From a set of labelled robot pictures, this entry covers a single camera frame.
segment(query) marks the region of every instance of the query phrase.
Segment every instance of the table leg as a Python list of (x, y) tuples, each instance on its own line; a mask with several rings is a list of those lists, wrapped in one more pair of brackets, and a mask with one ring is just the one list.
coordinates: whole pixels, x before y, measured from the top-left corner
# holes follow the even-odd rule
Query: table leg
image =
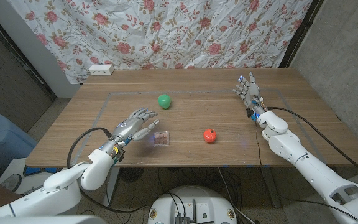
[(270, 167), (262, 167), (261, 169), (262, 169), (264, 181), (267, 186), (267, 190), (270, 194), (270, 199), (272, 200), (272, 204), (275, 208), (280, 208), (282, 205), (281, 205), (280, 198), (278, 197), (277, 186), (276, 183), (274, 182), (272, 170)]
[(104, 206), (109, 206), (109, 200), (110, 202), (112, 201), (112, 193), (114, 192), (114, 188), (116, 187), (118, 172), (119, 172), (119, 167), (112, 167), (110, 170), (110, 176), (107, 181), (107, 192), (103, 200)]

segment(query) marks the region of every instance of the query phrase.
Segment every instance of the robotic arm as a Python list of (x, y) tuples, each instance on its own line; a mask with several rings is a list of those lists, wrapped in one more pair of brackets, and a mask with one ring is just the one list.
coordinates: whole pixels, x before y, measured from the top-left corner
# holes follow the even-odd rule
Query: robotic arm
[(326, 164), (307, 151), (288, 124), (263, 104), (255, 77), (250, 72), (250, 83), (242, 76), (240, 85), (233, 91), (244, 100), (247, 115), (265, 128), (262, 136), (270, 149), (294, 165), (310, 185), (320, 194), (326, 204), (350, 215), (330, 208), (339, 223), (355, 223), (358, 220), (358, 184), (343, 179)]
[(131, 140), (138, 141), (146, 136), (159, 120), (141, 129), (143, 123), (157, 113), (147, 109), (134, 111), (125, 121), (118, 124), (112, 136), (89, 158), (92, 163), (81, 162), (74, 167), (50, 176), (44, 187), (8, 205), (0, 207), (0, 217), (49, 216), (70, 213), (81, 200), (80, 187), (96, 190), (103, 185), (110, 168), (121, 161), (123, 148)]

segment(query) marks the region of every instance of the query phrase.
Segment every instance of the floral fabric backdrop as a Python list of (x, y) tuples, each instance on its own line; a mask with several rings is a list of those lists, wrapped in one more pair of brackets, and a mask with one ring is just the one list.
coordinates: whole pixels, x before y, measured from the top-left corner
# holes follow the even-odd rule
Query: floral fabric backdrop
[(311, 0), (8, 0), (71, 83), (115, 69), (277, 67)]

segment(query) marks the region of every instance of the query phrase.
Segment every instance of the small transparent box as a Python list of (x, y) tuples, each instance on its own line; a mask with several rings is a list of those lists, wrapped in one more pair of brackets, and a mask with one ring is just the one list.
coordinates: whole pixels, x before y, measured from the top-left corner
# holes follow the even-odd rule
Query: small transparent box
[(169, 131), (154, 133), (154, 146), (169, 146)]

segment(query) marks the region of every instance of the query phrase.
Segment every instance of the electrical outlet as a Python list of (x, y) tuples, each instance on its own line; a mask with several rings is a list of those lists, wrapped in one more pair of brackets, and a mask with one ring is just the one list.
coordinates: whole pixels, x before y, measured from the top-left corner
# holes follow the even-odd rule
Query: electrical outlet
[(114, 67), (112, 65), (92, 65), (89, 71), (91, 75), (111, 75)]

